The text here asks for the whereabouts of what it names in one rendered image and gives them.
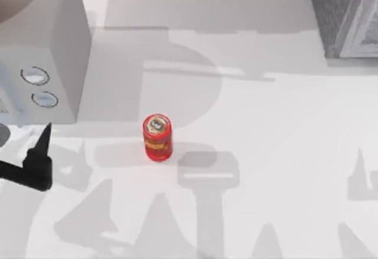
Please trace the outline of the microwave knob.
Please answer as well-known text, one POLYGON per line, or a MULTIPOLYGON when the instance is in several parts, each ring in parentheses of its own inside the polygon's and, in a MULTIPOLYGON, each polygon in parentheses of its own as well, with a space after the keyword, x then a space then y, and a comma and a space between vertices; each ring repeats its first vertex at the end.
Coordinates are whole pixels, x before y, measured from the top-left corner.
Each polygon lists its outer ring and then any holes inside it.
POLYGON ((35 86, 45 85, 50 80, 50 76, 45 70, 35 66, 22 69, 20 75, 24 81, 35 86))
POLYGON ((53 108, 58 105, 58 98, 56 95, 48 91, 34 93, 31 95, 31 99, 36 105, 44 108, 53 108))

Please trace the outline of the pale microwave oven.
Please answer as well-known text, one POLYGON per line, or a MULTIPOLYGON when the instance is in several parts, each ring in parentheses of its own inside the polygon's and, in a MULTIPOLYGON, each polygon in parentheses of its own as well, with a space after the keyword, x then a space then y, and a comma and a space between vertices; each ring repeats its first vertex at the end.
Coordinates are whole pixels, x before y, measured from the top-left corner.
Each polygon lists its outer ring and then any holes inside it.
POLYGON ((0 0, 0 123, 74 123, 91 44, 83 0, 0 0), (47 84, 23 80, 20 71, 33 66, 48 73, 47 84), (31 95, 42 91, 58 105, 36 105, 31 95))

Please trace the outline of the red can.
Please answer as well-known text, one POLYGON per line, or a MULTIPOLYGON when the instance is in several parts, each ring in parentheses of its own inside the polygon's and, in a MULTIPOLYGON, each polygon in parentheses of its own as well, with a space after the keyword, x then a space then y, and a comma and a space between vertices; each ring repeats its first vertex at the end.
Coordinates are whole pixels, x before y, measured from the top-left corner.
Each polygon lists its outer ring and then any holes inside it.
POLYGON ((161 114, 149 115, 142 124, 146 155, 153 161, 163 162, 173 152, 172 123, 161 114))

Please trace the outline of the grey cabinet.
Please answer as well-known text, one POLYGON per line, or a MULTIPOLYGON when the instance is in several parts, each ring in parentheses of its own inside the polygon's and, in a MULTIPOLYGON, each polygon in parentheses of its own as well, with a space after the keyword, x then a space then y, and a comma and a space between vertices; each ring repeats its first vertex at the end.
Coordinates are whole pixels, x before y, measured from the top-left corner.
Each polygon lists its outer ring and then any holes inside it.
POLYGON ((378 58, 378 0, 311 0, 327 58, 378 58))

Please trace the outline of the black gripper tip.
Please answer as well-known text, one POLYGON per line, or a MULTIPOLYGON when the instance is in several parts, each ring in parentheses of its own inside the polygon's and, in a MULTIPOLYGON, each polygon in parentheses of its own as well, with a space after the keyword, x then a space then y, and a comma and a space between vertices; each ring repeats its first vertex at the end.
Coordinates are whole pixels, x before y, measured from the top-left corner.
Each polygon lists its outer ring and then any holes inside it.
POLYGON ((0 179, 45 192, 53 185, 53 160, 49 157, 52 122, 43 129, 35 145, 27 150, 22 166, 0 160, 0 179))

